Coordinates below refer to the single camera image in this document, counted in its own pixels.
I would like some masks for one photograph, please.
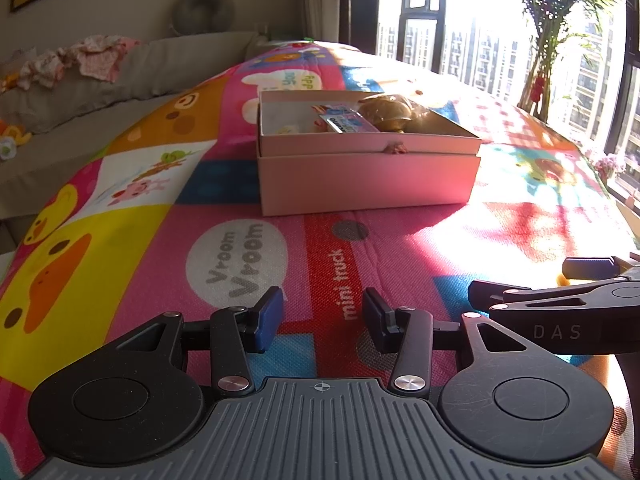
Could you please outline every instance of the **black circular pad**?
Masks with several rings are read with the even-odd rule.
[[[613,419],[604,386],[492,320],[463,323],[470,365],[438,400],[442,418],[462,440],[516,463],[559,463],[599,452]]]
[[[199,423],[202,391],[172,365],[171,352],[110,345],[55,373],[31,396],[29,422],[47,455],[95,466],[141,462]]]
[[[546,420],[564,412],[566,392],[557,384],[534,377],[504,381],[494,390],[494,401],[509,415],[525,420]]]
[[[139,412],[148,399],[149,392],[139,382],[108,377],[80,386],[74,395],[74,406],[95,420],[118,420]]]

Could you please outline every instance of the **gray ribbed plate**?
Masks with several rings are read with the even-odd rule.
[[[149,462],[115,468],[47,460],[38,480],[610,480],[593,457],[522,467],[476,454],[441,427],[431,406],[375,379],[266,380],[220,401],[201,430]]]

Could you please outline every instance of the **pink box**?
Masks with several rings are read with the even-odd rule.
[[[265,91],[257,158],[262,214],[278,216],[468,202],[481,140],[433,114],[437,134],[308,133],[312,104],[353,103],[370,92]],[[303,131],[276,134],[278,130]],[[402,142],[408,153],[383,150]]]

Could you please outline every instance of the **gray sofa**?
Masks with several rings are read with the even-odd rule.
[[[0,96],[0,118],[34,133],[14,159],[0,162],[0,254],[12,250],[33,216],[117,135],[264,44],[254,32],[157,40],[127,54],[114,84],[68,71],[53,90],[33,86]]]

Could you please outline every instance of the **colorful mat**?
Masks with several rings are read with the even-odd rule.
[[[471,200],[262,218],[257,95],[271,89],[421,91],[423,102],[485,141]],[[26,416],[37,384],[161,312],[206,319],[280,285],[286,317],[272,348],[250,357],[257,382],[384,377],[394,358],[378,354],[367,336],[365,286],[392,305],[457,320],[470,309],[472,279],[554,286],[565,256],[633,248],[575,146],[516,108],[351,48],[284,46],[133,125],[37,217],[0,285],[0,478],[20,478],[42,460]],[[632,419],[615,361],[564,358],[611,392],[616,421],[601,459],[629,477]],[[454,370],[453,355],[437,352],[433,383]],[[189,372],[208,383],[205,352],[190,358]]]

